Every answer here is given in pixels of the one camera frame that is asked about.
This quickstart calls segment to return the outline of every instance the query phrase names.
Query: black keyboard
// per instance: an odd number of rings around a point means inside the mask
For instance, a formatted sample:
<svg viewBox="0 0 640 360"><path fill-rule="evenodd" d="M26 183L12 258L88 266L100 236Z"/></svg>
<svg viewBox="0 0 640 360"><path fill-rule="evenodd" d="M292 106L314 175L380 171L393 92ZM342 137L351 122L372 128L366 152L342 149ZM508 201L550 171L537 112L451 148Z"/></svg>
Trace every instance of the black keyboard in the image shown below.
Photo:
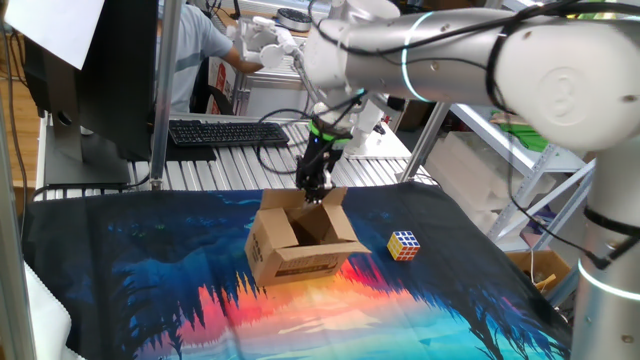
<svg viewBox="0 0 640 360"><path fill-rule="evenodd" d="M169 121L169 134L177 146L285 146L289 137L274 123L201 123Z"/></svg>

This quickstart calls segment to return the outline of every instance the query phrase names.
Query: box flap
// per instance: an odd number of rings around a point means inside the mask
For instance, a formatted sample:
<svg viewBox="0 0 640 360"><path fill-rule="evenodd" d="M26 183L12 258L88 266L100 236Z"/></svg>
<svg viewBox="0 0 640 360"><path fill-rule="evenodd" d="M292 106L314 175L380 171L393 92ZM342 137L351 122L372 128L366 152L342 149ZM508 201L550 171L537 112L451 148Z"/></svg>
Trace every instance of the box flap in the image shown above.
<svg viewBox="0 0 640 360"><path fill-rule="evenodd" d="M353 231L351 222L344 213L342 206L324 205L324 210L329 216L331 228L325 237L325 241L358 241L356 233Z"/></svg>
<svg viewBox="0 0 640 360"><path fill-rule="evenodd" d="M322 203L325 205L342 205L345 195L347 195L347 188L335 188L325 196Z"/></svg>
<svg viewBox="0 0 640 360"><path fill-rule="evenodd" d="M276 250L283 261L289 261L307 256L326 255L326 254L344 254L344 253L366 253L371 251L359 242L349 242L342 244L329 244L318 246L302 246L287 249Z"/></svg>
<svg viewBox="0 0 640 360"><path fill-rule="evenodd" d="M262 193L260 210L295 209L304 205L305 192L301 190L265 189Z"/></svg>
<svg viewBox="0 0 640 360"><path fill-rule="evenodd" d="M298 246L298 239L289 225L289 219L282 209L260 210L256 219L265 229L271 248L280 249Z"/></svg>

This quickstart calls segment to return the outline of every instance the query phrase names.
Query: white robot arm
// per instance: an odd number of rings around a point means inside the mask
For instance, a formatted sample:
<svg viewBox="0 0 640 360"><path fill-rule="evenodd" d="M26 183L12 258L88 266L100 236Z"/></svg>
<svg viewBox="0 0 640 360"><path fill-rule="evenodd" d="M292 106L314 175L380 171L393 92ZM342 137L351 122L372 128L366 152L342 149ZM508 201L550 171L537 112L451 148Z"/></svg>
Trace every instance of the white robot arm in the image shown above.
<svg viewBox="0 0 640 360"><path fill-rule="evenodd" d="M261 16L240 18L237 28L227 28L227 36L235 40L244 60L262 64L266 68L277 67L285 55L300 51L289 30Z"/></svg>

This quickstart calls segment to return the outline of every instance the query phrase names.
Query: table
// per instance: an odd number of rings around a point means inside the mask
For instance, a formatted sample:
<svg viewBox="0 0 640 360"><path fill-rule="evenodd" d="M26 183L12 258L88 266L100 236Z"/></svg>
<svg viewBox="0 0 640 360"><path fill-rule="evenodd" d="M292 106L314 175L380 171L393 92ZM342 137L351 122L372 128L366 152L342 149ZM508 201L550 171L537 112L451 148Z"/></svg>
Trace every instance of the table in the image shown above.
<svg viewBox="0 0 640 360"><path fill-rule="evenodd" d="M206 122L255 122L257 118L218 116L200 114L175 114L171 119L202 120ZM274 122L290 122L291 119L279 119ZM44 164L46 162L45 143L47 120L41 120L40 144L38 149L38 167L36 188L44 186ZM307 124L297 121L286 126L285 131L291 139L290 144L304 143L288 148L267 148L262 151L264 162L278 170L294 170L296 156L301 156L306 148L309 134ZM395 138L395 134L387 131L385 136ZM163 188L165 190L210 191L210 190L257 190L295 188L294 175L277 175L266 171L260 166L256 153L252 147L220 147L215 148L217 161L168 161L165 166ZM350 160L343 158L333 172L333 180L337 186L362 187L396 184L396 174L401 173L407 166L406 160ZM149 174L148 162L130 162L129 170L131 184L140 182ZM428 173L420 169L416 181L433 184ZM131 191L150 190L148 183ZM77 198L102 194L116 193L114 190L86 189L82 190L51 190L40 195L36 200L50 200L63 198Z"/></svg>

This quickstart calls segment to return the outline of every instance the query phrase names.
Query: cardboard box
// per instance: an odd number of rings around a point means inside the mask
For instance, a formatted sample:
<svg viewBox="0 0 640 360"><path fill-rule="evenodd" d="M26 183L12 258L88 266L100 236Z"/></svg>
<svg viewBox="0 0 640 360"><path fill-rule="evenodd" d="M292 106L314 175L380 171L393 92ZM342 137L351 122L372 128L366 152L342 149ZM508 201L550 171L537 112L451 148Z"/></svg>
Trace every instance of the cardboard box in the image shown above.
<svg viewBox="0 0 640 360"><path fill-rule="evenodd" d="M304 191L265 190L245 252L258 286L334 275L349 255L370 253L342 209L346 188L321 205L307 205Z"/></svg>
<svg viewBox="0 0 640 360"><path fill-rule="evenodd" d="M527 274L531 272L531 252L512 252L506 255L520 270ZM569 274L569 271L571 271L569 265L556 252L552 250L533 252L534 276L546 279L551 274L556 275L556 279L544 287L543 294L553 290Z"/></svg>

